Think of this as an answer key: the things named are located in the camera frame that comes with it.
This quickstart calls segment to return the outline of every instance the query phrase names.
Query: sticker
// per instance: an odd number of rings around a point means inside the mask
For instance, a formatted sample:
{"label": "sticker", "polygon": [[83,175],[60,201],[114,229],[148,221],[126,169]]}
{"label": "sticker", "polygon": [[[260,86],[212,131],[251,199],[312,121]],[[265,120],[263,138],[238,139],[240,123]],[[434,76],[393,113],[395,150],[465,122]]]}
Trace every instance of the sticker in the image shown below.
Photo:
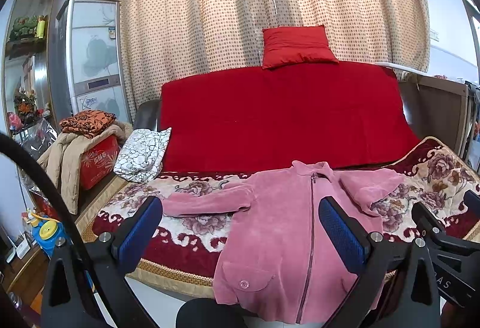
{"label": "sticker", "polygon": [[85,98],[82,102],[82,109],[83,110],[90,110],[92,105],[98,103],[97,97],[93,98]]}
{"label": "sticker", "polygon": [[116,34],[115,34],[115,27],[114,26],[110,26],[109,27],[109,37],[114,40],[116,39]]}

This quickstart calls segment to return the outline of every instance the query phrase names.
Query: white cloth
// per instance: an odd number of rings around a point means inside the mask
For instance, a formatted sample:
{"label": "white cloth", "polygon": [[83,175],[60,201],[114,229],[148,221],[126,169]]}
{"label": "white cloth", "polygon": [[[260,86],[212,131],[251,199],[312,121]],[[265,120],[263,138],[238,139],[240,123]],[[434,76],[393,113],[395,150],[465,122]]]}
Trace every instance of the white cloth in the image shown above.
{"label": "white cloth", "polygon": [[171,130],[135,129],[118,154],[114,173],[130,182],[143,183],[154,179],[162,171]]}

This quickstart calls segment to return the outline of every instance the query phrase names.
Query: red pillow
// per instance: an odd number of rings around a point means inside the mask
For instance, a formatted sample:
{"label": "red pillow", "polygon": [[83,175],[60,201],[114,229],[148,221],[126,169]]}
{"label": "red pillow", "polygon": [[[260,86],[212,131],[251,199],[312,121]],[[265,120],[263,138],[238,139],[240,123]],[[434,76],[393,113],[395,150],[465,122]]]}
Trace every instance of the red pillow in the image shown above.
{"label": "red pillow", "polygon": [[338,64],[323,25],[263,29],[263,43],[263,69],[296,63]]}

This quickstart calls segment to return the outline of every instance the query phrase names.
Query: folded blanket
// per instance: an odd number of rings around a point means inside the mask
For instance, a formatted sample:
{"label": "folded blanket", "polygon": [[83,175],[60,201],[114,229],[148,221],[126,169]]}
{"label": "folded blanket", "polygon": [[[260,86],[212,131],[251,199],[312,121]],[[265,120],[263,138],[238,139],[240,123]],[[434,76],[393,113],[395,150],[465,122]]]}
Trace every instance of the folded blanket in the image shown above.
{"label": "folded blanket", "polygon": [[148,182],[162,171],[171,128],[161,132],[135,129],[118,154],[113,172],[130,182]]}
{"label": "folded blanket", "polygon": [[115,121],[115,114],[102,110],[84,110],[60,121],[63,133],[77,133],[92,139]]}
{"label": "folded blanket", "polygon": [[38,159],[38,163],[56,187],[62,173],[61,195],[70,213],[77,214],[82,154],[111,135],[115,135],[118,144],[122,145],[131,132],[130,124],[114,121],[92,139],[75,133],[60,133],[51,147]]}

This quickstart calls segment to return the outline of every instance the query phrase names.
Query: wall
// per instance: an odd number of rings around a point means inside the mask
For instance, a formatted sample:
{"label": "wall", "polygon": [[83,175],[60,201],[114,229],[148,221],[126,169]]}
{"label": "wall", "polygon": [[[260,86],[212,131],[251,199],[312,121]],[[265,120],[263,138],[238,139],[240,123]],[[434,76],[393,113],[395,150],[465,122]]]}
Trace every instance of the wall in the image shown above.
{"label": "wall", "polygon": [[[7,0],[0,10],[0,40],[4,40],[7,35],[7,25],[10,11],[13,8],[15,0]],[[1,43],[1,54],[3,56],[4,43]],[[3,100],[0,86],[0,99]],[[3,105],[0,107],[0,132],[7,132],[7,125],[3,112]],[[0,224],[5,228],[10,237],[17,238],[22,231],[22,219],[20,214],[25,211],[22,192],[17,176],[15,164],[3,155],[0,155]],[[32,207],[30,196],[23,189],[27,205]]]}
{"label": "wall", "polygon": [[479,82],[475,44],[462,0],[428,0],[430,29],[439,41],[430,39],[428,73]]}

